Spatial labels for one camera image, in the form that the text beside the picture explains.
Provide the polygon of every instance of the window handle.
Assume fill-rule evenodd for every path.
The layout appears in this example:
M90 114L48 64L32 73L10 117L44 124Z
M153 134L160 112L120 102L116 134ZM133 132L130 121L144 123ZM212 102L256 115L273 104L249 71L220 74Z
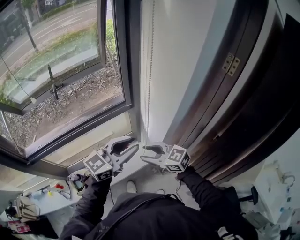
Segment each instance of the window handle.
M63 84L62 83L58 83L58 84L52 84L52 89L50 89L50 93L53 93L54 96L55 96L55 99L58 100L59 97L58 97L58 94L57 94L57 89L60 89L63 87Z
M51 71L50 64L48 64L48 72L49 72L50 80L53 81L54 77L53 77L53 74L52 74L52 71Z

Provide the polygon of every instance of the blind cord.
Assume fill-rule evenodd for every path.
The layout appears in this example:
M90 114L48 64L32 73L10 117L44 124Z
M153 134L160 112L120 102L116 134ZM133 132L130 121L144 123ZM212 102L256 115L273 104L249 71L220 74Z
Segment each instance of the blind cord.
M32 101L32 103L36 103L37 100L36 100L35 98L29 96L29 94L24 90L24 88L21 86L21 84L20 84L20 83L18 82L18 80L15 78L15 75L13 75L13 73L10 71L10 69L9 69L8 65L6 64L6 62L4 61L2 55L0 55L0 57L1 57L1 59L2 59L2 61L3 61L3 63L4 63L4 65L7 67L7 70L8 70L8 71L10 72L10 74L13 76L13 78L14 78L15 81L18 83L18 85L20 86L20 88L26 93L26 95L30 98L30 100Z
M146 151L146 146L147 146L147 142L148 142L148 132L149 132L150 93L151 93L151 77L152 77L152 63L153 63L153 44L154 44L154 10L155 10L155 0L153 0L152 18L151 18L151 48L150 48L148 97L147 97L148 109L147 109L146 143L145 143L145 147L144 147L144 154L145 154L145 151Z

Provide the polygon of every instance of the grass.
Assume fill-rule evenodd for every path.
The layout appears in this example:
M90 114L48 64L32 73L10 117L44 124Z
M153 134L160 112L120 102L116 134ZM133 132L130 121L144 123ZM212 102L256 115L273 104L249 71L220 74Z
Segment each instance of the grass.
M116 38L114 35L113 20L106 21L106 45L111 55L116 55Z
M14 71L16 73L15 77L17 79L27 77L36 78L39 74L32 74L32 72L37 71L37 69L47 65L49 62L54 61L55 64L59 63L58 56L67 53L70 49L75 48L74 54L78 54L97 46L98 37L96 24L94 23L88 28L64 34L46 49L34 53L33 56L27 59L26 66L19 71Z

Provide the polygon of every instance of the tree trunk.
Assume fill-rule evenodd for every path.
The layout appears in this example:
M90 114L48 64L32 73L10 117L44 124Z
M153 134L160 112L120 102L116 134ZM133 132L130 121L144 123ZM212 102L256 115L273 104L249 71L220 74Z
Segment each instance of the tree trunk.
M25 8L25 15L26 15L26 18L27 18L29 28L32 28L32 22L31 22L30 16L29 16L29 10L27 8Z
M21 5L21 0L16 0L16 4L17 4L17 6L18 6L18 8L19 8L19 10L20 10L19 16L21 17L21 20L22 20L22 22L23 22L23 24L24 24L24 27L25 27L26 32L27 32L27 34L28 34L28 37L29 37L29 39L30 39L30 41L31 41L31 44L32 44L34 50L35 50L36 52L38 52L37 45L36 45L35 42L33 41L33 38L32 38L31 33L30 33L30 31L29 31L29 27L28 27L28 24L27 24L28 21L26 20L27 16L25 17L24 14L23 14L23 13L24 13L24 10L23 10L23 7L22 7L22 5Z

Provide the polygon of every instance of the road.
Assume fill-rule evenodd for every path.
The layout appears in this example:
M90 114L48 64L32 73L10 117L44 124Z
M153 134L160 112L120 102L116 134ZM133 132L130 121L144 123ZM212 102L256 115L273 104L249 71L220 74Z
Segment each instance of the road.
M110 1L107 1L107 19L112 18L112 6ZM47 42L50 38L56 38L70 28L80 28L81 24L87 24L97 20L97 2L85 2L82 5L75 5L74 8L58 13L56 16L46 19L34 26L30 33L37 46ZM18 60L27 53L32 52L33 47L28 35L25 33L19 36L9 46L6 52L2 55L7 66L12 69ZM0 60L0 79L8 72L7 67Z

